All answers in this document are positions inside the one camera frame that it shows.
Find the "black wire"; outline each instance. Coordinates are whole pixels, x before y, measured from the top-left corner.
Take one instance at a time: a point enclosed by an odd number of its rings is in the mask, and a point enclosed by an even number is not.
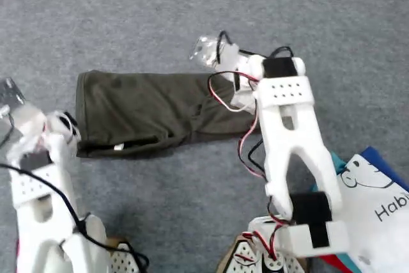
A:
[[[233,42],[230,40],[230,36],[228,35],[227,31],[222,30],[219,33],[219,37],[217,38],[217,44],[216,44],[216,60],[218,64],[220,64],[220,45],[222,43],[223,37],[226,38],[226,41],[228,44],[233,44]]]
[[[260,147],[260,145],[263,144],[263,139],[261,139],[260,141],[257,142],[256,145],[254,145],[251,150],[249,151],[249,154],[247,155],[248,160],[253,163],[260,171],[262,171],[263,173],[265,173],[264,168],[258,163],[256,162],[251,155],[257,150],[257,148]]]
[[[5,137],[3,138],[3,140],[0,142],[0,148],[2,146],[4,146],[4,144],[6,144],[6,142],[10,139],[11,134],[14,131],[14,120],[13,117],[9,114],[9,119],[10,119],[10,124],[12,125],[11,129],[8,131],[8,133],[5,135]],[[94,238],[90,237],[87,233],[86,233],[86,225],[85,225],[85,220],[80,220],[78,218],[78,215],[76,214],[73,206],[71,205],[70,201],[68,200],[67,196],[63,193],[63,191],[61,191],[60,189],[58,189],[55,185],[53,185],[52,183],[44,180],[43,178],[33,174],[30,171],[27,171],[25,169],[19,169],[16,168],[15,166],[11,166],[9,164],[5,164],[5,163],[0,163],[0,168],[3,169],[11,169],[13,171],[18,172],[20,175],[27,175],[28,177],[31,177],[39,182],[41,182],[42,184],[46,185],[47,187],[49,187],[51,190],[53,190],[55,193],[58,194],[58,196],[63,200],[65,206],[67,207],[70,215],[72,216],[72,219],[75,223],[76,226],[76,230],[82,235],[84,236],[85,239],[87,239],[88,241],[90,241],[91,243],[94,243],[96,246],[99,246],[107,251],[112,251],[112,252],[121,252],[121,253],[128,253],[131,254],[138,267],[139,270],[141,271],[141,273],[146,273],[146,269],[149,267],[149,258],[145,255],[143,255],[142,253],[138,253],[136,251],[134,251],[133,249],[130,249],[129,251],[127,251],[126,249],[118,249],[116,247],[112,247],[112,246],[107,246],[101,242],[96,241]],[[140,258],[143,259],[144,261],[144,265],[141,263]]]
[[[293,57],[294,56],[294,52],[291,49],[290,46],[281,46],[279,48],[277,48],[276,50],[274,50],[271,55],[269,55],[269,58],[275,58],[277,57],[278,54],[282,53],[283,51],[288,51],[290,56]]]

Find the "electrical cable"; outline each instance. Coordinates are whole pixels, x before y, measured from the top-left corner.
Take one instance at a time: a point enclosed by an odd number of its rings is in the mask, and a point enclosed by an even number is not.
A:
[[[275,233],[277,233],[277,230],[279,230],[282,227],[283,227],[283,225],[276,225],[275,228],[274,228],[274,231],[273,231],[273,233],[271,234],[271,237],[270,237],[270,252],[271,252],[270,256],[273,258],[274,261],[277,261],[277,255],[275,254],[275,251],[274,251]]]
[[[271,55],[269,55],[269,58],[275,58],[275,57],[277,57],[278,54],[282,53],[283,51],[288,51],[289,55],[291,57],[294,56],[294,52],[293,52],[293,50],[291,49],[290,46],[281,46],[281,47],[277,48],[276,50],[274,50],[271,53]]]
[[[216,60],[218,64],[220,64],[220,45],[222,43],[223,37],[226,38],[228,44],[232,45],[233,42],[230,40],[230,36],[228,35],[227,31],[222,30],[217,37],[217,44],[216,44]]]
[[[276,216],[271,212],[270,206],[271,206],[272,202],[273,202],[273,197],[270,196],[270,198],[269,198],[269,200],[268,200],[268,203],[267,203],[267,212],[268,212],[268,215],[269,215],[269,216],[272,218],[272,220],[273,220],[274,222],[276,222],[278,225],[289,225],[289,221],[284,220],[284,219],[280,219],[280,218],[276,217]]]
[[[221,72],[215,72],[215,73],[213,73],[212,75],[210,75],[209,78],[207,79],[207,86],[208,86],[208,91],[209,91],[209,93],[210,93],[220,104],[222,104],[224,107],[226,107],[227,110],[229,110],[229,111],[231,111],[231,112],[242,112],[242,111],[246,110],[250,105],[252,105],[253,102],[251,102],[251,103],[248,104],[248,105],[245,105],[245,106],[242,107],[242,108],[232,109],[230,106],[227,105],[227,103],[225,103],[225,102],[223,101],[223,99],[221,99],[221,98],[218,96],[218,94],[216,94],[215,90],[213,89],[212,79],[213,79],[215,76],[217,76],[217,75],[226,74],[226,73],[232,73],[232,74],[240,75],[240,76],[246,77],[248,80],[253,81],[253,82],[258,82],[258,80],[257,80],[256,78],[254,78],[253,76],[247,75],[247,74],[242,73],[242,72],[232,71],[232,70],[224,70],[224,71],[221,71]]]
[[[14,131],[14,120],[13,117],[9,114],[9,119],[10,119],[10,124],[12,125],[12,128],[9,130],[9,132],[5,135],[5,137],[3,138],[3,140],[0,142],[0,148],[2,146],[4,146],[4,144],[6,144],[7,140],[10,138],[12,132]],[[120,252],[120,253],[128,253],[131,254],[138,267],[139,270],[141,271],[141,273],[146,273],[146,269],[149,267],[150,261],[149,258],[145,255],[143,255],[142,253],[138,253],[136,251],[134,251],[133,249],[130,248],[129,251],[127,251],[126,249],[118,249],[116,247],[112,247],[112,246],[107,246],[101,242],[98,242],[97,240],[95,240],[94,238],[90,237],[87,233],[86,233],[86,220],[80,220],[77,213],[75,212],[73,206],[71,205],[70,201],[68,200],[67,196],[64,194],[63,191],[61,191],[60,189],[58,189],[55,185],[53,185],[52,183],[44,180],[43,178],[33,174],[30,171],[27,171],[25,169],[20,169],[20,168],[16,168],[15,166],[9,165],[9,164],[5,164],[5,163],[0,163],[0,168],[3,169],[11,169],[13,171],[18,172],[20,175],[27,175],[28,177],[31,177],[32,179],[35,179],[39,182],[41,182],[42,184],[46,185],[47,187],[49,187],[51,190],[53,190],[56,194],[58,194],[58,196],[63,200],[65,206],[67,207],[70,215],[72,216],[72,219],[74,221],[74,224],[76,226],[76,230],[88,241],[90,241],[91,243],[95,244],[96,246],[99,246],[107,251],[111,251],[111,252]]]
[[[260,145],[263,144],[263,139],[261,139],[260,141],[257,142],[256,145],[254,145],[251,150],[249,151],[249,154],[247,155],[247,159],[253,163],[260,171],[262,171],[263,173],[265,173],[264,168],[258,163],[256,162],[251,156],[252,154],[257,150],[257,148],[260,147]]]
[[[265,175],[264,172],[257,172],[255,169],[248,166],[247,163],[242,158],[242,151],[243,151],[244,141],[248,138],[249,135],[252,134],[254,129],[256,129],[257,122],[258,122],[258,108],[257,108],[257,104],[256,104],[256,112],[255,112],[255,115],[254,115],[254,120],[253,120],[253,122],[252,122],[252,124],[250,126],[250,129],[238,140],[237,154],[238,154],[238,158],[240,159],[242,164],[245,166],[245,168],[250,172],[250,174],[252,174],[254,176],[257,176],[257,177],[260,177],[260,178],[264,179],[264,181],[267,181],[266,175]]]

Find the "garment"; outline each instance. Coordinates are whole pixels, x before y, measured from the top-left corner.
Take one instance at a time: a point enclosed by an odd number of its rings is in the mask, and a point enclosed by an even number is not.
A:
[[[77,83],[78,156],[134,156],[220,140],[248,131],[253,115],[232,113],[210,96],[209,74],[112,74],[90,71]],[[215,76],[225,102],[233,85]]]

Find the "white plastic bracket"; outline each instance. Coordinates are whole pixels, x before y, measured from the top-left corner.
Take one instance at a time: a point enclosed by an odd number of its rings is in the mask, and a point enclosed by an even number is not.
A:
[[[306,76],[262,79],[254,92],[266,150],[266,194],[285,219],[291,219],[293,205],[287,186],[292,153],[297,154],[315,177],[318,190],[327,194],[333,212],[342,207],[336,172],[330,152],[323,144],[314,112],[314,97]],[[293,129],[284,126],[289,116]]]

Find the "perforated plastic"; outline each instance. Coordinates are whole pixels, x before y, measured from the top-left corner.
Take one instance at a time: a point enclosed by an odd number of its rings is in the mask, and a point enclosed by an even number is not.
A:
[[[118,248],[129,251],[126,244],[120,244]],[[111,256],[111,271],[112,273],[139,273],[139,268],[131,254],[114,252]]]
[[[33,174],[45,179],[56,187],[60,187],[60,174],[55,168],[56,167],[53,165],[45,166],[33,171]],[[51,189],[46,185],[28,177],[27,175],[20,175],[18,179],[16,178],[12,181],[13,203],[15,208],[27,201],[31,201],[32,199],[46,196],[51,192]]]
[[[264,262],[264,266],[271,270],[271,272],[282,272],[281,270],[284,270],[286,273],[304,273],[301,264],[290,254],[277,253],[277,259],[274,261],[267,253],[263,253],[263,257],[261,257],[261,251],[257,251],[256,253],[257,255],[247,242],[240,242],[228,263],[226,273],[262,273],[262,261]],[[251,262],[241,259],[236,256],[238,254],[253,259],[254,261]]]
[[[272,105],[314,104],[313,92],[306,76],[263,79],[258,85],[262,108]]]

